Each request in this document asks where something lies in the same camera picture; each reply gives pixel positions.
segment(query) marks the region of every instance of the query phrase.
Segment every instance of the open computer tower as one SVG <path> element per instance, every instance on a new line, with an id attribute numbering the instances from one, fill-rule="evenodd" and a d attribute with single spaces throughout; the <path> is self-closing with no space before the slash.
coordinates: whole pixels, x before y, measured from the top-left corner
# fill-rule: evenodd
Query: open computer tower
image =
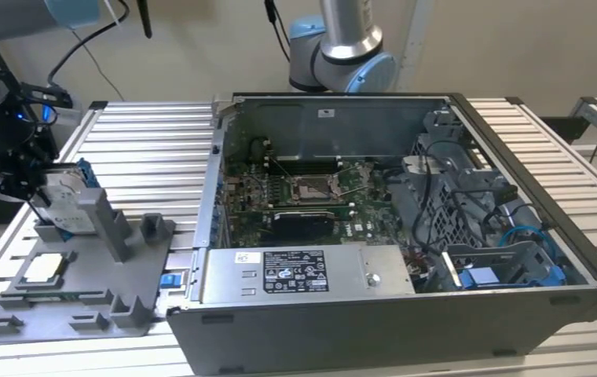
<path id="1" fill-rule="evenodd" d="M 197 374 L 520 356 L 597 318 L 597 250 L 461 95 L 214 112 L 168 313 Z"/>

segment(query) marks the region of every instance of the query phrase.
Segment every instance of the sticker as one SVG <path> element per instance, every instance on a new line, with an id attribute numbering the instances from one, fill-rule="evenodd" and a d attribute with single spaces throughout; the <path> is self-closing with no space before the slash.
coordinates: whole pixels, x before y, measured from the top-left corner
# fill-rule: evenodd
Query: sticker
<path id="1" fill-rule="evenodd" d="M 333 118 L 336 116 L 334 108 L 321 108 L 317 110 L 317 118 Z"/>
<path id="2" fill-rule="evenodd" d="M 329 280 L 324 251 L 266 251 L 264 253 L 264 291 L 266 293 L 328 292 Z"/>
<path id="3" fill-rule="evenodd" d="M 261 253 L 238 251 L 236 253 L 236 263 L 261 263 Z"/>

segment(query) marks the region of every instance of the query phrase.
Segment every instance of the circuit board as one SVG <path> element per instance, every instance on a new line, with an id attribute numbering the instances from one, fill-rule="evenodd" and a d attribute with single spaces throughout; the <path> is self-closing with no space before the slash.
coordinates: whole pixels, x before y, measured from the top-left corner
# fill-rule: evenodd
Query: circuit board
<path id="1" fill-rule="evenodd" d="M 370 161 L 344 161 L 333 174 L 292 176 L 238 164 L 229 169 L 225 188 L 232 247 L 385 245 L 405 240 L 382 175 Z M 297 214 L 329 218 L 332 231 L 278 240 L 273 222 Z"/>

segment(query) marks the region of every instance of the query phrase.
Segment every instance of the power supply label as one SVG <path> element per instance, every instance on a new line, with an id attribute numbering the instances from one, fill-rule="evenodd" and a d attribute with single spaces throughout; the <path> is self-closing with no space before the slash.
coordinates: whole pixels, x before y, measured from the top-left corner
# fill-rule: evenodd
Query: power supply label
<path id="1" fill-rule="evenodd" d="M 266 251 L 264 253 L 266 293 L 328 292 L 322 250 Z"/>

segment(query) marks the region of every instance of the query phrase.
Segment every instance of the screw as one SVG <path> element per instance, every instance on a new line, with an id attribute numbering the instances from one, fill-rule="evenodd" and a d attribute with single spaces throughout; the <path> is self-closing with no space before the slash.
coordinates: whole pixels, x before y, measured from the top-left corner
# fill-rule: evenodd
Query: screw
<path id="1" fill-rule="evenodd" d="M 376 273 L 366 273 L 365 281 L 369 284 L 369 287 L 377 287 L 380 285 L 380 276 Z"/>

